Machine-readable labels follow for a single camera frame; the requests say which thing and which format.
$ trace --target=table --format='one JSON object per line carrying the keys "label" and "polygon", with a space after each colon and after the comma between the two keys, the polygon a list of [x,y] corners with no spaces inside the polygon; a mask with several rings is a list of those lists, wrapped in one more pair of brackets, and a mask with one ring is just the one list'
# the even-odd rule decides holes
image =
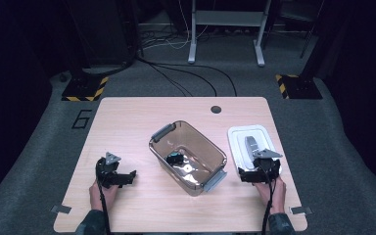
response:
{"label": "table", "polygon": [[260,67],[264,67],[264,57],[263,53],[261,52],[260,44],[264,34],[270,4],[271,0],[266,0],[263,12],[198,11],[196,7],[196,0],[192,0],[192,33],[188,63],[195,63],[195,56],[197,52],[197,24],[258,26],[258,38],[253,42],[258,65]]}
{"label": "table", "polygon": [[[221,112],[213,113],[212,106],[221,107]],[[179,187],[148,147],[155,132],[176,120],[190,123],[227,156],[227,176],[198,197]],[[261,231],[265,206],[257,189],[238,177],[227,136],[231,126],[253,124],[264,126],[276,152],[285,156],[267,101],[261,97],[104,98],[63,200],[70,213],[58,213],[55,231],[73,232],[90,210],[88,188],[95,179],[95,164],[106,152],[121,157],[117,172],[137,170],[133,184],[119,189],[109,213],[113,232]],[[280,160],[288,211],[301,202],[287,159]],[[297,231],[306,229],[304,214],[288,216]]]}

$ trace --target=hand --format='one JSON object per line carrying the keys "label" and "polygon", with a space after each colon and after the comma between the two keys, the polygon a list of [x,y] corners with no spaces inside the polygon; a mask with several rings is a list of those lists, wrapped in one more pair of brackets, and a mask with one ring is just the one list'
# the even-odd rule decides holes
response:
{"label": "hand", "polygon": [[[103,211],[102,200],[100,199],[99,186],[97,181],[94,181],[93,185],[88,189],[90,193],[90,205],[91,210]],[[105,195],[106,208],[108,211],[112,208],[113,203],[115,202],[115,197],[118,192],[118,187],[112,185],[110,188],[105,188],[102,186],[103,194]]]}
{"label": "hand", "polygon": [[[270,182],[271,186],[275,187],[272,196],[270,214],[285,212],[286,184],[280,176],[277,177],[275,181],[276,183],[274,183],[274,181]],[[270,200],[270,188],[268,184],[254,183],[253,185],[258,189],[264,204],[267,205]]]}

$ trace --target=dark background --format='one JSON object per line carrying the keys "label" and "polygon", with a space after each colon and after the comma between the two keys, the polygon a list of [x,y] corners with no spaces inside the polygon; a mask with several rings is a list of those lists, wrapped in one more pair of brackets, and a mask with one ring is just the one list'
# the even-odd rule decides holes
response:
{"label": "dark background", "polygon": [[[45,111],[52,89],[49,78],[72,67],[92,66],[66,2],[0,0],[0,182]],[[178,26],[176,1],[137,2],[140,22],[166,9]],[[190,1],[181,2],[189,12]],[[220,6],[231,8],[229,2]],[[250,1],[244,4],[235,5],[250,8]],[[376,1],[331,0],[325,12],[317,31],[321,43],[305,69],[315,75],[329,65],[321,78],[337,103],[347,136],[376,174]],[[333,42],[347,17],[342,47],[336,46]],[[132,42],[124,45],[134,47],[134,34],[124,40]],[[116,62],[129,60],[129,48],[119,50],[124,56],[118,55]]]}

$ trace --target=hazard tape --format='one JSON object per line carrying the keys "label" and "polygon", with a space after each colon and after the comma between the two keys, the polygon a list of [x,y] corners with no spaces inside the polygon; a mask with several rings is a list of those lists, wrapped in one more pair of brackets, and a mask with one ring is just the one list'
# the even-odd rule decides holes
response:
{"label": "hazard tape", "polygon": [[85,96],[85,97],[79,97],[79,96],[64,96],[62,98],[63,101],[97,101],[100,96],[102,95],[106,83],[108,82],[109,78],[105,77],[100,81],[100,85],[97,88],[94,96]]}
{"label": "hazard tape", "polygon": [[286,89],[285,83],[283,83],[283,77],[298,77],[297,75],[285,75],[285,74],[276,74],[277,84],[279,85],[280,93],[282,93],[283,99],[289,99],[289,94]]}

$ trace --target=wrist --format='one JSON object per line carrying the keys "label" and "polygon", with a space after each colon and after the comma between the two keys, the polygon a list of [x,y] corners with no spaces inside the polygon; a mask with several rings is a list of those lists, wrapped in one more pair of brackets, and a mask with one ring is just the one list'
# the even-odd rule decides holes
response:
{"label": "wrist", "polygon": [[91,210],[93,210],[93,211],[100,211],[100,212],[102,212],[103,211],[103,207],[102,206],[92,206],[91,207]]}
{"label": "wrist", "polygon": [[271,207],[270,214],[274,213],[284,213],[285,210],[283,208]]}

